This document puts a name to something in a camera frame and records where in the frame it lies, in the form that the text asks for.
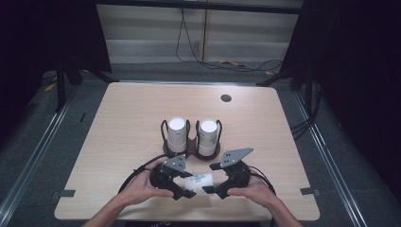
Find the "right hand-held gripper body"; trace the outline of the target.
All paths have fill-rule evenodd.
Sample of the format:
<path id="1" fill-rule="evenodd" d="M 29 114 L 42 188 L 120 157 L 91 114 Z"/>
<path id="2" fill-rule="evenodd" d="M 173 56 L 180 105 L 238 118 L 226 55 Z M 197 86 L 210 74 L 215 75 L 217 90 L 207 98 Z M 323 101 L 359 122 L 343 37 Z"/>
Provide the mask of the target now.
<path id="1" fill-rule="evenodd" d="M 251 178 L 251 171 L 242 161 L 253 148 L 228 150 L 223 153 L 220 168 L 225 171 L 228 179 L 220 185 L 221 188 L 246 187 Z"/>

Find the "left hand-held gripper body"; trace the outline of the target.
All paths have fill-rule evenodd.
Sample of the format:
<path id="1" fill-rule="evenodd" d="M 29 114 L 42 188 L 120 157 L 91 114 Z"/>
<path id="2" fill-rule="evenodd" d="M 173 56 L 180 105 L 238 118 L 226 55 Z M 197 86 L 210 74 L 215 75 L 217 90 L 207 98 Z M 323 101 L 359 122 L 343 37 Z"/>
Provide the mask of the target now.
<path id="1" fill-rule="evenodd" d="M 174 185 L 174 179 L 181 177 L 181 173 L 186 171 L 186 155 L 176 155 L 162 161 L 151 170 L 150 183 L 158 188 L 167 189 L 169 185 Z"/>

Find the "white printed paper cup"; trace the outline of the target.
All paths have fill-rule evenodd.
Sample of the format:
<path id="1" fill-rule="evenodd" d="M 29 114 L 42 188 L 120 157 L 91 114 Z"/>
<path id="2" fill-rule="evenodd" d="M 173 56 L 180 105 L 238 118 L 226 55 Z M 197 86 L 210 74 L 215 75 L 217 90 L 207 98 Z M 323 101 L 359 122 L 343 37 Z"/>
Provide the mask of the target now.
<path id="1" fill-rule="evenodd" d="M 213 175 L 211 173 L 194 175 L 184 179 L 184 186 L 187 190 L 195 192 L 198 196 L 206 195 L 205 186 L 213 186 Z"/>

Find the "black wire double cup holder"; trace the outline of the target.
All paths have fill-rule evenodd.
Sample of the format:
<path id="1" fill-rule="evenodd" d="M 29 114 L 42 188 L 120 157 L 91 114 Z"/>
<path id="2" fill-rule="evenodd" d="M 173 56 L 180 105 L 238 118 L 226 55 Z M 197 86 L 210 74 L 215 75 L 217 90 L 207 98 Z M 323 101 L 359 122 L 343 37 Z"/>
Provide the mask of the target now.
<path id="1" fill-rule="evenodd" d="M 195 132 L 196 135 L 194 138 L 190 138 L 189 137 L 189 133 L 191 132 L 191 124 L 188 120 L 186 121 L 186 150 L 183 152 L 179 152 L 179 153 L 175 153 L 172 152 L 167 145 L 167 120 L 163 120 L 161 123 L 161 135 L 162 135 L 162 140 L 163 140 L 163 152 L 164 154 L 166 154 L 167 156 L 176 156 L 176 155 L 181 155 L 181 154 L 185 154 L 186 156 L 195 156 L 196 158 L 203 160 L 203 161 L 210 161 L 215 159 L 216 157 L 218 157 L 218 155 L 220 154 L 220 137 L 221 137 L 221 133 L 222 133 L 222 124 L 219 120 L 213 120 L 217 122 L 218 125 L 218 140 L 217 140 L 217 145 L 216 145 L 216 149 L 213 155 L 211 156 L 202 156 L 199 154 L 199 128 L 200 128 L 200 124 L 201 121 L 197 121 L 196 125 L 195 125 Z"/>

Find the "person's right hand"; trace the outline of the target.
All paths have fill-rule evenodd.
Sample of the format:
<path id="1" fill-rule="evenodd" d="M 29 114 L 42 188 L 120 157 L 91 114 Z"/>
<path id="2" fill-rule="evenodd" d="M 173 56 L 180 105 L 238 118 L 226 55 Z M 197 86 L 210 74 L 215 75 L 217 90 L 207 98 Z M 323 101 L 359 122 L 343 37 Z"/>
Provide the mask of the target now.
<path id="1" fill-rule="evenodd" d="M 245 197 L 265 208 L 272 208 L 277 202 L 277 197 L 272 193 L 269 187 L 259 178 L 251 176 L 250 182 L 243 188 L 230 188 L 230 196 Z"/>

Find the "person's left hand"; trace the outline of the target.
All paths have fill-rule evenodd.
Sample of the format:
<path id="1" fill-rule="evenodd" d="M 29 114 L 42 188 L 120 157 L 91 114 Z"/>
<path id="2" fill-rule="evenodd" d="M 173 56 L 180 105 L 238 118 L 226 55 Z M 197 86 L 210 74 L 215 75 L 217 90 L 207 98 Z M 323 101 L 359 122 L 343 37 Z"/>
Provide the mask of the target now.
<path id="1" fill-rule="evenodd" d="M 119 193 L 125 206 L 142 203 L 153 197 L 172 198 L 174 194 L 166 189 L 154 187 L 149 180 L 150 172 L 160 161 L 148 164 L 143 171 L 136 175 L 125 189 Z"/>

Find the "black metal stand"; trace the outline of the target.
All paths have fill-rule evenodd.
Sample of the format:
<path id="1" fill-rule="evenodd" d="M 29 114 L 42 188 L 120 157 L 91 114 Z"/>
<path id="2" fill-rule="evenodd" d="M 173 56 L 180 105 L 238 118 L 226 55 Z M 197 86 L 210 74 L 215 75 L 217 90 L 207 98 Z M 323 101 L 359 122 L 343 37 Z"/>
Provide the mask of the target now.
<path id="1" fill-rule="evenodd" d="M 107 83 L 118 82 L 118 79 L 112 79 L 111 77 L 106 76 L 100 70 L 97 70 L 93 65 L 87 62 L 74 58 L 61 59 L 57 61 L 56 68 L 58 91 L 57 112 L 59 112 L 66 103 L 65 79 L 69 79 L 70 83 L 73 85 L 80 85 L 82 83 L 82 76 L 79 72 L 80 70 L 86 70 Z"/>
<path id="2" fill-rule="evenodd" d="M 259 87 L 269 87 L 280 79 L 288 78 L 291 78 L 291 82 L 289 84 L 291 91 L 300 91 L 302 86 L 305 87 L 305 105 L 308 109 L 311 109 L 313 79 L 311 77 L 310 67 L 307 64 L 297 63 L 294 66 L 290 66 L 288 69 L 284 69 L 279 73 L 275 73 L 267 80 L 257 82 L 256 85 Z"/>

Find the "black overhead bar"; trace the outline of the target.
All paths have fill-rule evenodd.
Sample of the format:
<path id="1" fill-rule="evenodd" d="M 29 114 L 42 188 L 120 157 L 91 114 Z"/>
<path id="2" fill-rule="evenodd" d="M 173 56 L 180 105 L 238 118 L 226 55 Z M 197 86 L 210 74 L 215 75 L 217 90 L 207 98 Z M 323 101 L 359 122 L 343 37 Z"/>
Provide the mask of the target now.
<path id="1" fill-rule="evenodd" d="M 208 9 L 225 11 L 243 11 L 260 13 L 278 13 L 278 14 L 302 14 L 302 8 L 294 7 L 276 7 L 261 5 L 244 5 L 231 3 L 210 3 L 188 0 L 95 0 L 99 5 L 111 6 L 132 6 L 132 7 L 152 7 L 169 9 Z"/>

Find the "black curtain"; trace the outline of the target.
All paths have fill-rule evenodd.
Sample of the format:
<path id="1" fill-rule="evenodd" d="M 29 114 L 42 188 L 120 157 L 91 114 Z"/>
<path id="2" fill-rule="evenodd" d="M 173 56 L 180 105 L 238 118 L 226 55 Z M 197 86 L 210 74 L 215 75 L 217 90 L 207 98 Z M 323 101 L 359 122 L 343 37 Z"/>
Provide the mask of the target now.
<path id="1" fill-rule="evenodd" d="M 401 203 L 401 0 L 304 0 L 283 66 L 320 83 Z"/>
<path id="2" fill-rule="evenodd" d="M 0 0 L 0 142 L 59 62 L 73 83 L 111 70 L 96 0 Z"/>

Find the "metal floor rail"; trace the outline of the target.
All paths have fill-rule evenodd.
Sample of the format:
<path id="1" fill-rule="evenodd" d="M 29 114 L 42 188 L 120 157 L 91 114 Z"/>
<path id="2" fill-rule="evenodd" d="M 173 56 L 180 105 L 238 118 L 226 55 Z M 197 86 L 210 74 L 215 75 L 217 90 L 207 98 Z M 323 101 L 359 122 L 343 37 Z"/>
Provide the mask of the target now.
<path id="1" fill-rule="evenodd" d="M 19 202 L 26 193 L 26 189 L 35 175 L 48 147 L 50 146 L 55 134 L 57 133 L 62 120 L 64 119 L 72 100 L 74 99 L 78 90 L 78 86 L 74 86 L 64 104 L 62 104 L 58 111 L 54 112 L 51 120 L 49 121 L 44 133 L 42 134 L 39 142 L 35 145 L 32 153 L 29 155 L 24 167 L 21 169 L 18 177 L 15 179 L 12 187 L 4 199 L 0 202 L 0 226 L 7 226 L 9 220 L 12 218 Z"/>
<path id="2" fill-rule="evenodd" d="M 301 111 L 301 114 L 306 121 L 307 129 L 310 131 L 310 134 L 318 148 L 320 156 L 323 159 L 330 178 L 336 188 L 338 195 L 340 196 L 340 200 L 345 210 L 347 211 L 350 220 L 353 223 L 353 226 L 368 227 L 365 218 L 362 215 L 359 206 L 355 200 L 355 197 L 352 195 L 348 185 L 343 179 L 340 170 L 330 152 L 330 149 L 323 139 L 323 135 L 321 134 L 318 125 L 311 122 L 311 115 L 306 110 L 304 98 L 299 92 L 295 92 L 294 96 Z"/>

